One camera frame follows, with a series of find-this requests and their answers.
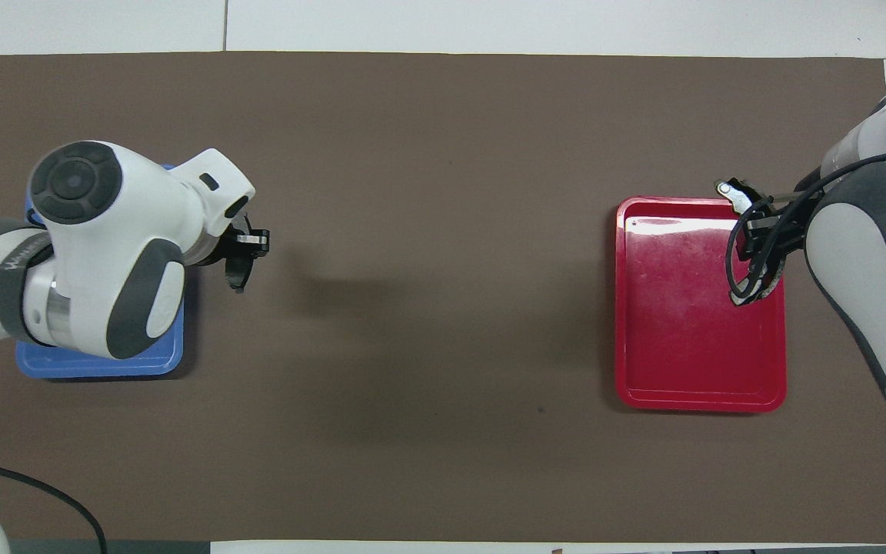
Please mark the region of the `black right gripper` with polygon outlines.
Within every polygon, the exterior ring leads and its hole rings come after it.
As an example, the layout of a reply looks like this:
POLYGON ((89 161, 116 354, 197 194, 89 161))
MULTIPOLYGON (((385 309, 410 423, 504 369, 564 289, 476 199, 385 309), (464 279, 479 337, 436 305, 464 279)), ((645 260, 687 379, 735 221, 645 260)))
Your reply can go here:
POLYGON ((743 259, 753 259, 770 242, 774 230, 772 252, 794 249, 803 239, 812 212, 822 200, 823 192, 816 192, 804 201, 804 192, 771 194, 771 201, 755 209, 743 225, 743 259))

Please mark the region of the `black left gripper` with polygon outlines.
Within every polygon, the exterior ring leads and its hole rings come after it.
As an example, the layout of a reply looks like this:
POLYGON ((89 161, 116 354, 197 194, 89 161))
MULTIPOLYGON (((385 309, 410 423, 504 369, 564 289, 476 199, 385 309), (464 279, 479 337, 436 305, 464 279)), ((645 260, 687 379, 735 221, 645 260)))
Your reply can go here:
POLYGON ((218 238, 218 262, 242 260, 251 263, 253 259, 264 257, 269 252, 270 232, 251 230, 248 214, 240 214, 232 219, 231 224, 218 238))

